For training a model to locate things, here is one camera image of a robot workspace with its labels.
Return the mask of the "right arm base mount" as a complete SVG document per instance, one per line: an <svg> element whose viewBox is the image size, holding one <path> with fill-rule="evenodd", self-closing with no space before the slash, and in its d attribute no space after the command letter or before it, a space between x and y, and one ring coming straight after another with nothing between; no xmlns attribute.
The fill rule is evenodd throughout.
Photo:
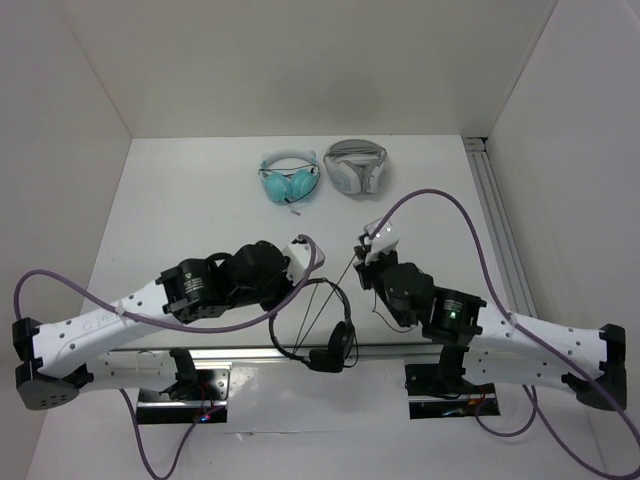
<svg viewBox="0 0 640 480"><path fill-rule="evenodd" d="M428 343L404 346L405 390L411 419L462 418L500 414L492 383L463 378L468 348Z"/></svg>

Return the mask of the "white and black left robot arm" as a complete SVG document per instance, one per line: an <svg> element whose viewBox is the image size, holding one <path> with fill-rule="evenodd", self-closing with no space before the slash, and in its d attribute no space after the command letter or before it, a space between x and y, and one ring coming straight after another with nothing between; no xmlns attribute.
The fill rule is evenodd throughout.
<svg viewBox="0 0 640 480"><path fill-rule="evenodd" d="M259 241L235 254L184 260L137 292L75 318L50 324L21 318L12 326L21 361L16 390L35 411L103 389L187 398L202 382L187 349L124 352L122 346L239 307L272 310L304 278L311 258L310 246L299 240L284 249Z"/></svg>

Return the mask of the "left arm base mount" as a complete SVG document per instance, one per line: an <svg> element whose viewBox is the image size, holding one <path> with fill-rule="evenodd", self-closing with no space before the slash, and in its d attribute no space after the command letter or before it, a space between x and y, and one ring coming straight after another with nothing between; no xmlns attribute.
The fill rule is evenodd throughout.
<svg viewBox="0 0 640 480"><path fill-rule="evenodd" d="M136 418L141 425L223 424L228 418L231 365L196 362L185 348L167 351L168 386L140 389Z"/></svg>

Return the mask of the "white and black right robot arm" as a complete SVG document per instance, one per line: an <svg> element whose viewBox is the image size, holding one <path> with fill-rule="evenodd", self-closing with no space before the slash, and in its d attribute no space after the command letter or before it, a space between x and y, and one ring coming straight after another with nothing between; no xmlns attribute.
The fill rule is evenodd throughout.
<svg viewBox="0 0 640 480"><path fill-rule="evenodd" d="M627 406L626 332L563 326L521 314L505 317L479 296L439 287L396 251L354 249L360 284L372 290L401 327L417 326L441 346L436 379L448 392L464 386L511 383L575 395L583 405L613 411Z"/></svg>

